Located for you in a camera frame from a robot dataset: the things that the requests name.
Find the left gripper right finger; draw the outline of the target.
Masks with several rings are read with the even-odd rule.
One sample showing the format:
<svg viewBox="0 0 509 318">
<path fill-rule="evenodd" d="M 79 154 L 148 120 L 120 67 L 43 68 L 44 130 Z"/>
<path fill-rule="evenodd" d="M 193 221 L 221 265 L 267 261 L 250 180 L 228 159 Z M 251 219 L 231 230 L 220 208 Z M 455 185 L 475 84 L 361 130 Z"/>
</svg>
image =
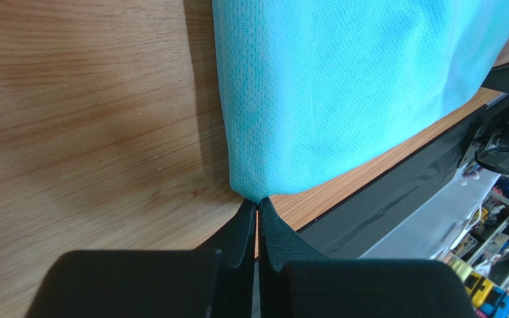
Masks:
<svg viewBox="0 0 509 318">
<path fill-rule="evenodd" d="M 329 258 L 258 205 L 262 317 L 474 317 L 448 265 L 434 260 Z"/>
</svg>

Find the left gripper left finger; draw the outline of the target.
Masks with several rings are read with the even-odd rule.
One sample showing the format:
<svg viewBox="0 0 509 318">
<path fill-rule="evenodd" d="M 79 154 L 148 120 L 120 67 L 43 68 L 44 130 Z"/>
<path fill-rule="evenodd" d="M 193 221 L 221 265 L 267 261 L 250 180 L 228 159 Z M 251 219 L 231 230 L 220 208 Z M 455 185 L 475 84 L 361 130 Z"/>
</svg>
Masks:
<svg viewBox="0 0 509 318">
<path fill-rule="evenodd" d="M 192 250 L 75 250 L 45 275 L 28 317 L 250 317 L 256 205 Z"/>
</svg>

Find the teal green t shirt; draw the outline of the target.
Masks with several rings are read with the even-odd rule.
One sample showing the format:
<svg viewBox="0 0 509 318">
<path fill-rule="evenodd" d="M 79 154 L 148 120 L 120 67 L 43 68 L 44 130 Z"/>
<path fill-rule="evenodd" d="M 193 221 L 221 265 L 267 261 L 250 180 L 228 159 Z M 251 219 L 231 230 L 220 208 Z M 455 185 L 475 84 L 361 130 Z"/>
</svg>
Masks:
<svg viewBox="0 0 509 318">
<path fill-rule="evenodd" d="M 214 1 L 231 188 L 258 203 L 340 176 L 480 89 L 509 1 Z"/>
</svg>

